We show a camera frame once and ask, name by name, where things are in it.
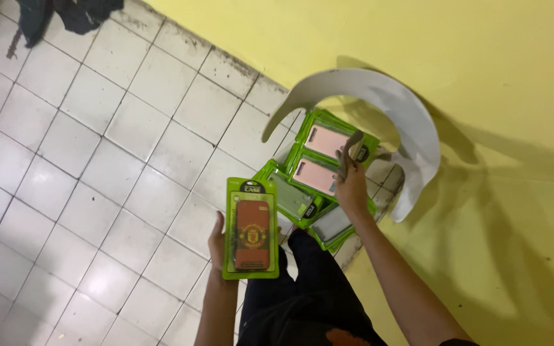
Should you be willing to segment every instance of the yellow wall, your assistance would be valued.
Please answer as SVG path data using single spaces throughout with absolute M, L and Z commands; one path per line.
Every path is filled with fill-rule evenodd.
M 370 67 L 426 99 L 440 172 L 382 230 L 476 340 L 554 344 L 554 1 L 148 3 L 286 87 Z M 337 101 L 378 128 L 364 103 Z M 381 336 L 404 344 L 364 252 L 348 277 Z

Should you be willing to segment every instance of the manchester united logo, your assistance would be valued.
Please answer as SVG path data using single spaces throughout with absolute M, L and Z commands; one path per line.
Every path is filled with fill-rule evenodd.
M 264 244 L 266 230 L 256 224 L 249 224 L 241 229 L 239 237 L 245 247 L 257 249 Z

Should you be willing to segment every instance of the stack of phone case packages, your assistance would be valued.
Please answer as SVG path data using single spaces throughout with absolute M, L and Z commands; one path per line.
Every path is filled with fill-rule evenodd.
M 309 229 L 322 249 L 335 252 L 343 245 L 355 230 L 335 197 L 335 151 L 343 150 L 355 130 L 326 110 L 314 110 L 305 116 L 283 164 L 270 159 L 251 180 L 228 179 L 224 278 L 279 275 L 277 210 Z M 367 167 L 378 144 L 364 134 L 350 157 Z M 375 213 L 370 198 L 367 207 Z

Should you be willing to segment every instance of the red phone case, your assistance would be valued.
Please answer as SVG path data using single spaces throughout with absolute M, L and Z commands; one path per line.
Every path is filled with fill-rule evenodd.
M 268 227 L 267 202 L 238 201 L 236 203 L 236 269 L 268 269 L 270 265 Z

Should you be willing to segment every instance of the pink phone case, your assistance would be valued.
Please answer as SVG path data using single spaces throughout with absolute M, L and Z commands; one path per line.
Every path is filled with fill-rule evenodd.
M 305 146 L 314 152 L 337 159 L 335 150 L 343 150 L 343 146 L 347 141 L 348 136 L 344 134 L 313 125 L 309 131 L 309 137 L 307 137 Z
M 330 169 L 302 158 L 298 161 L 298 166 L 292 178 L 329 196 L 334 196 L 337 185 L 335 181 L 336 174 Z

